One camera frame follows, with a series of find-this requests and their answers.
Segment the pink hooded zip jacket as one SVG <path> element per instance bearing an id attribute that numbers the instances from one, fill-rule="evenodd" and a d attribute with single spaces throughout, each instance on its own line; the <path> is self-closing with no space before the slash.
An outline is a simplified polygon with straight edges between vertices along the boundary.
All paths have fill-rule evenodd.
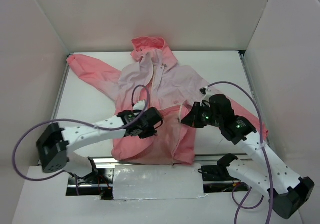
<path id="1" fill-rule="evenodd" d="M 114 139 L 111 154 L 117 160 L 140 164 L 192 164 L 196 129 L 180 120 L 201 100 L 200 89 L 208 82 L 191 66 L 179 64 L 163 38 L 138 37 L 132 44 L 134 61 L 122 70 L 84 54 L 67 58 L 81 80 L 114 101 L 116 112 L 149 98 L 148 105 L 163 116 L 157 135 Z"/>

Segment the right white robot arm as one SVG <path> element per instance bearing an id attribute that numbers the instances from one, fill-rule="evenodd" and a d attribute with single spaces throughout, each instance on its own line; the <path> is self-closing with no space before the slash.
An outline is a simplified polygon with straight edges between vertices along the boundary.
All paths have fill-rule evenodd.
<path id="1" fill-rule="evenodd" d="M 218 127 L 226 140 L 265 169 L 263 175 L 231 153 L 217 162 L 220 178 L 233 177 L 256 189 L 269 198 L 273 211 L 280 217 L 289 219 L 310 198 L 315 185 L 312 179 L 301 177 L 267 144 L 261 143 L 257 129 L 247 118 L 235 114 L 231 101 L 224 94 L 205 95 L 201 102 L 194 102 L 181 123 L 193 128 Z"/>

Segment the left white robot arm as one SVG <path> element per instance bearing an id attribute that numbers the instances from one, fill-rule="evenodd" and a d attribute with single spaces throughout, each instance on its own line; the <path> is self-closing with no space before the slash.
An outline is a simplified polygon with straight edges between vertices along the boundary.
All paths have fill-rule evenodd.
<path id="1" fill-rule="evenodd" d="M 137 136 L 141 139 L 156 135 L 156 125 L 163 123 L 157 108 L 124 110 L 118 115 L 90 126 L 62 128 L 50 124 L 36 142 L 42 170 L 46 174 L 63 170 L 84 183 L 93 183 L 99 175 L 91 157 L 81 157 L 75 151 L 104 140 Z"/>

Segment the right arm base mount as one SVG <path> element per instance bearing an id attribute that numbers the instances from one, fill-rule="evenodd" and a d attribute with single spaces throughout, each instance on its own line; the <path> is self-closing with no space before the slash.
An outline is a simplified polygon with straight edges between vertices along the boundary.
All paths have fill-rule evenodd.
<path id="1" fill-rule="evenodd" d="M 231 192 L 241 181 L 231 177 L 227 167 L 238 157 L 234 154 L 227 154 L 217 161 L 215 165 L 202 165 L 198 173 L 202 176 L 204 193 Z"/>

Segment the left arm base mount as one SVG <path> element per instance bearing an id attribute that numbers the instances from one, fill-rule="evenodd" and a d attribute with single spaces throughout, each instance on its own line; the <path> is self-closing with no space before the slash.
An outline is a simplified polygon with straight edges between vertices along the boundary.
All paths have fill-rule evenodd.
<path id="1" fill-rule="evenodd" d="M 101 200 L 113 200 L 114 168 L 98 168 L 94 159 L 87 158 L 91 173 L 79 177 L 69 173 L 66 196 L 98 196 Z"/>

